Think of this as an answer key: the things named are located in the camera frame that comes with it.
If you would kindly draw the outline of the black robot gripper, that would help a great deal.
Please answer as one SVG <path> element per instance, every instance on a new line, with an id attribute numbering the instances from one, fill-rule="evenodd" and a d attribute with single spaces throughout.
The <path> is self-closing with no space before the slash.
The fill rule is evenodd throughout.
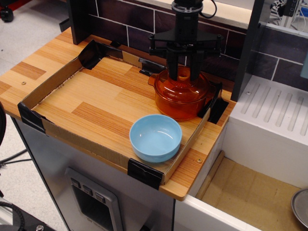
<path id="1" fill-rule="evenodd" d="M 202 13 L 201 0 L 175 0 L 171 4 L 175 13 L 175 27 L 149 36 L 149 54 L 166 58 L 169 77 L 177 81 L 179 56 L 190 55 L 190 80 L 198 79 L 206 55 L 220 55 L 223 36 L 198 29 Z"/>

